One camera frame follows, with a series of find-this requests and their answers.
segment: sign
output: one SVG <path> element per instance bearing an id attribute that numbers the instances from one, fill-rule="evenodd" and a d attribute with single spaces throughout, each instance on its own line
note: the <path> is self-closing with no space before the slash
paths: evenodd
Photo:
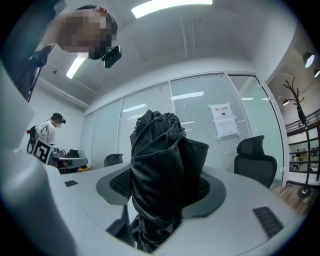
<path id="1" fill-rule="evenodd" d="M 239 134 L 236 117 L 229 103 L 210 105 L 218 138 Z"/>
<path id="2" fill-rule="evenodd" d="M 42 139 L 38 139 L 34 145 L 32 155 L 47 165 L 52 151 L 53 147 L 50 144 L 44 142 Z"/>

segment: fluorescent light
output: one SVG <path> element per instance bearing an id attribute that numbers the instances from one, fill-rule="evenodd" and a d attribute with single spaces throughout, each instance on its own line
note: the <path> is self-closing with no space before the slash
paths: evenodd
<path id="1" fill-rule="evenodd" d="M 317 69 L 314 70 L 314 77 L 316 78 L 317 76 L 319 76 L 320 74 L 320 70 L 317 71 Z"/>
<path id="2" fill-rule="evenodd" d="M 212 0 L 152 0 L 134 7 L 131 11 L 138 19 L 162 9 L 184 5 L 212 5 Z"/>
<path id="3" fill-rule="evenodd" d="M 283 101 L 282 106 L 285 106 L 285 105 L 287 105 L 287 104 L 289 104 L 289 100 L 285 99 L 285 100 Z"/>
<path id="4" fill-rule="evenodd" d="M 132 110 L 137 110 L 137 109 L 144 108 L 146 106 L 147 106 L 147 104 L 143 103 L 143 104 L 138 105 L 138 106 L 133 106 L 133 107 L 126 108 L 126 109 L 122 110 L 122 112 L 129 112 L 129 111 L 132 111 Z"/>
<path id="5" fill-rule="evenodd" d="M 192 121 L 192 122 L 182 122 L 182 123 L 180 123 L 180 125 L 186 125 L 186 124 L 192 124 L 192 123 L 194 123 L 195 121 Z"/>
<path id="6" fill-rule="evenodd" d="M 82 64 L 82 62 L 85 61 L 86 58 L 83 57 L 76 57 L 74 62 L 72 63 L 71 67 L 69 68 L 68 73 L 66 73 L 66 76 L 70 79 L 74 76 L 74 74 L 77 72 L 78 68 Z"/>
<path id="7" fill-rule="evenodd" d="M 144 115 L 144 113 L 143 114 L 136 114 L 136 115 L 128 117 L 127 120 L 138 119 L 138 118 L 142 117 L 143 115 Z"/>
<path id="8" fill-rule="evenodd" d="M 307 61 L 306 61 L 306 63 L 305 63 L 305 67 L 306 67 L 306 68 L 309 68 L 309 67 L 311 66 L 311 64 L 314 62 L 314 60 L 315 60 L 315 55 L 312 54 L 312 55 L 307 59 Z"/>
<path id="9" fill-rule="evenodd" d="M 173 96 L 173 97 L 171 97 L 171 100 L 175 101 L 175 100 L 181 100 L 181 99 L 203 96 L 203 95 L 204 95 L 204 91 L 198 91 L 198 92 L 192 92 L 192 93 L 187 93 L 187 94 L 181 94 L 178 96 Z"/>

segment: white shirt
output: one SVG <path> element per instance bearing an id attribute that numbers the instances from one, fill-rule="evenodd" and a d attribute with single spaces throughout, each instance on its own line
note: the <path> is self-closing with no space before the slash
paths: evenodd
<path id="1" fill-rule="evenodd" d="M 48 144 L 56 144 L 56 128 L 53 126 L 50 120 L 45 121 L 39 126 L 41 132 L 40 139 Z"/>

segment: ceiling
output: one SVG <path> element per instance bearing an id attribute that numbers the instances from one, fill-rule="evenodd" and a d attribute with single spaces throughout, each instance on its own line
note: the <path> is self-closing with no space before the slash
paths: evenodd
<path id="1" fill-rule="evenodd" d="M 66 73 L 76 55 L 56 45 L 42 68 L 40 77 L 45 82 L 40 84 L 51 86 L 51 91 L 62 90 L 66 98 L 76 98 L 73 103 L 84 111 L 102 89 L 108 92 L 171 60 L 195 58 L 198 52 L 209 54 L 221 47 L 250 59 L 268 16 L 255 0 L 214 0 L 209 6 L 173 7 L 136 19 L 131 9 L 144 2 L 147 0 L 66 0 L 71 10 L 87 4 L 108 9 L 118 23 L 114 45 L 121 46 L 122 58 L 109 69 L 101 60 L 86 59 L 69 79 Z"/>
<path id="2" fill-rule="evenodd" d="M 305 52 L 315 54 L 315 60 L 309 68 L 305 68 L 303 61 L 303 54 Z M 302 94 L 316 79 L 319 79 L 319 76 L 317 78 L 314 77 L 314 69 L 320 70 L 319 54 L 316 52 L 316 48 L 304 28 L 299 23 L 291 47 L 288 49 L 282 62 L 283 64 L 280 70 L 268 84 L 281 110 L 287 108 L 290 104 L 293 104 L 291 102 L 290 104 L 283 106 L 283 101 L 285 99 L 293 98 L 292 92 L 283 86 L 283 84 L 287 84 L 286 80 L 291 85 L 295 77 L 293 87 L 295 90 L 298 88 L 300 94 Z"/>

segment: black cap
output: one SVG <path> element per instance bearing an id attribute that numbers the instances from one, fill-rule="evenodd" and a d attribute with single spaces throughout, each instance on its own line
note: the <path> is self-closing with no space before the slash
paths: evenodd
<path id="1" fill-rule="evenodd" d="M 60 113 L 53 113 L 53 115 L 51 116 L 52 120 L 61 120 L 61 123 L 65 124 L 66 120 L 62 117 L 62 115 Z"/>

